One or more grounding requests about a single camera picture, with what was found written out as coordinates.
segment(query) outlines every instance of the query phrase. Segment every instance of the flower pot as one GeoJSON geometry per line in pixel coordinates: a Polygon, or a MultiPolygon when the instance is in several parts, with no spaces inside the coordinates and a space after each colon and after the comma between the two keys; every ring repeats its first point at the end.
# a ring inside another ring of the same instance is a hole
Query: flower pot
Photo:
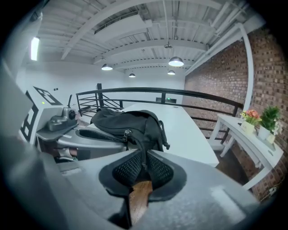
{"type": "Polygon", "coordinates": [[[266,140],[270,143],[273,144],[275,141],[275,136],[270,133],[270,135],[266,138],[266,140]]]}
{"type": "Polygon", "coordinates": [[[241,129],[247,134],[252,134],[254,131],[254,125],[244,121],[241,125],[241,129]]]}
{"type": "Polygon", "coordinates": [[[258,133],[258,137],[264,141],[267,139],[269,135],[270,135],[270,131],[261,125],[259,133],[258,133]]]}

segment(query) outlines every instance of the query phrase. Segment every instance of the zipper pull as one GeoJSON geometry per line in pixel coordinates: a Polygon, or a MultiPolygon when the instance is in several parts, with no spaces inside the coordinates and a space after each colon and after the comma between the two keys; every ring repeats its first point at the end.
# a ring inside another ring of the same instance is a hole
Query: zipper pull
{"type": "Polygon", "coordinates": [[[131,134],[131,130],[125,130],[124,132],[124,138],[125,138],[125,142],[128,142],[128,136],[131,134]]]}

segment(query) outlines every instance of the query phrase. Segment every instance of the white table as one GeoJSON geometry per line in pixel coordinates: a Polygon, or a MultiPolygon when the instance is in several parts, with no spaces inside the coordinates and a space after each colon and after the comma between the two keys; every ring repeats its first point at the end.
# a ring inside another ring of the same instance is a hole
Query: white table
{"type": "Polygon", "coordinates": [[[219,163],[213,149],[187,112],[179,106],[136,103],[121,111],[149,110],[163,121],[170,149],[164,152],[202,162],[213,167],[219,163]]]}
{"type": "Polygon", "coordinates": [[[249,154],[257,168],[263,165],[263,169],[252,180],[243,185],[243,187],[248,190],[261,181],[277,165],[283,154],[283,150],[281,150],[276,144],[273,144],[274,150],[270,149],[258,139],[255,132],[250,135],[246,134],[238,124],[242,122],[243,120],[240,118],[218,114],[218,121],[209,141],[215,140],[220,127],[223,124],[230,129],[229,134],[232,137],[224,147],[220,156],[224,157],[229,148],[235,141],[237,141],[238,144],[249,154]]]}

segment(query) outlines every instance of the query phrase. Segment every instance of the floor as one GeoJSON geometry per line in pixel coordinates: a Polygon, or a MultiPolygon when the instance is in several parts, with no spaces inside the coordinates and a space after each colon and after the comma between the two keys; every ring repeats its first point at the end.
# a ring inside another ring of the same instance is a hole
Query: floor
{"type": "MultiPolygon", "coordinates": [[[[219,164],[216,169],[225,173],[230,178],[244,185],[248,182],[248,178],[232,152],[228,152],[224,158],[220,157],[221,152],[215,152],[219,164]]],[[[135,224],[145,213],[147,209],[148,195],[152,192],[152,185],[149,181],[138,183],[133,187],[134,191],[130,194],[130,214],[132,224],[135,224]]]]}

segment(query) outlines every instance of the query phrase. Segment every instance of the green plant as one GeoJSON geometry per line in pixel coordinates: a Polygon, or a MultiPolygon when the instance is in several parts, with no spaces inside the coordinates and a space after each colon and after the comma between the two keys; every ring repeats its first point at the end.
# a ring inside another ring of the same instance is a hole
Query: green plant
{"type": "Polygon", "coordinates": [[[264,128],[268,129],[271,133],[273,133],[272,130],[275,128],[276,122],[280,118],[280,111],[277,106],[269,106],[268,108],[265,108],[262,115],[261,115],[261,121],[260,125],[262,125],[264,128]]]}

